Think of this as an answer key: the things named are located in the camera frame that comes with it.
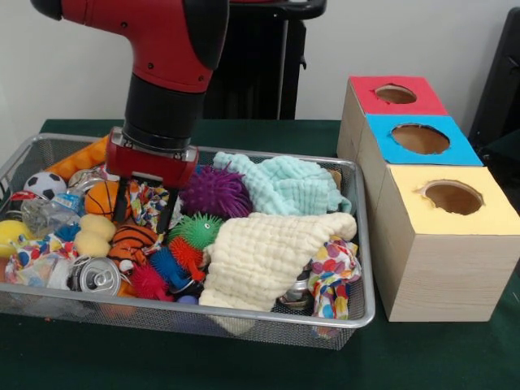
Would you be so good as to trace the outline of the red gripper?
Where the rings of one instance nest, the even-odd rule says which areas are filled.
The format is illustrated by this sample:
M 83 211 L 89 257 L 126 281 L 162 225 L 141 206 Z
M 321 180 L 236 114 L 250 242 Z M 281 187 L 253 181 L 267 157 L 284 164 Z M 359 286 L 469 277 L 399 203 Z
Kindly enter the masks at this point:
M 113 211 L 112 221 L 123 223 L 127 219 L 130 201 L 128 181 L 132 177 L 156 181 L 165 191 L 162 201 L 166 205 L 160 210 L 156 232 L 167 231 L 173 215 L 179 189 L 187 185 L 198 165 L 199 149 L 189 146 L 187 149 L 171 152 L 158 152 L 144 149 L 123 135 L 123 129 L 113 127 L 106 144 L 106 169 L 120 177 Z

